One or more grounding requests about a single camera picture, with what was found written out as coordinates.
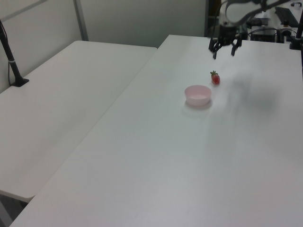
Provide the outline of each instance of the wall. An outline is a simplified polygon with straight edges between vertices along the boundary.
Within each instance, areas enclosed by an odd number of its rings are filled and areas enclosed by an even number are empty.
[[[47,0],[3,25],[22,76],[81,40],[73,0]],[[9,87],[7,73],[8,60],[0,45],[0,93]]]
[[[77,2],[90,41],[159,47],[169,34],[205,33],[206,0]]]

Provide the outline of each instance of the table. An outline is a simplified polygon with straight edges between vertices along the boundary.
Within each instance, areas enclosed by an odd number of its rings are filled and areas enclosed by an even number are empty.
[[[76,41],[0,95],[0,193],[29,202],[156,48]]]
[[[170,35],[11,227],[300,226],[301,53],[208,44]],[[210,104],[185,103],[194,84]]]

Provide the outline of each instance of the black cable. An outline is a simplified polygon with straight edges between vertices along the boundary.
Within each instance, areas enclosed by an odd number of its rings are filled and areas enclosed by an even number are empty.
[[[3,31],[4,31],[4,34],[5,34],[5,38],[6,40],[8,39],[8,35],[6,34],[6,31],[5,31],[5,28],[0,20],[0,26],[2,27]]]
[[[2,27],[3,31],[4,31],[4,34],[5,34],[5,38],[8,39],[8,35],[6,34],[6,31],[5,31],[5,28],[0,20],[0,26]]]
[[[217,21],[218,12],[220,12],[221,6],[222,6],[223,4],[225,4],[225,3],[227,3],[227,1],[222,2],[221,5],[217,8],[216,15],[215,15],[215,17],[214,17],[214,27],[213,27],[213,35],[212,35],[212,38],[214,37],[214,28],[215,28],[215,26],[216,26],[216,21]]]
[[[10,68],[10,67],[9,67]],[[9,71],[9,70],[8,70]],[[8,73],[8,75],[9,75],[9,73]],[[10,78],[9,78],[9,85],[11,86],[11,83],[10,83]]]
[[[266,30],[278,30],[278,29],[275,29],[275,28],[261,28],[261,29],[257,29],[257,30],[254,30],[252,32],[249,32],[247,35],[250,35],[250,34],[253,34],[255,32],[260,32],[260,31],[266,31]]]

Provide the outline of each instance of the bowl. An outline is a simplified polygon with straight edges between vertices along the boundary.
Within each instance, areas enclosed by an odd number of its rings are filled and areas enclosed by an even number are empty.
[[[211,89],[203,85],[193,85],[185,89],[187,103],[194,106],[203,106],[207,104],[211,95]]]

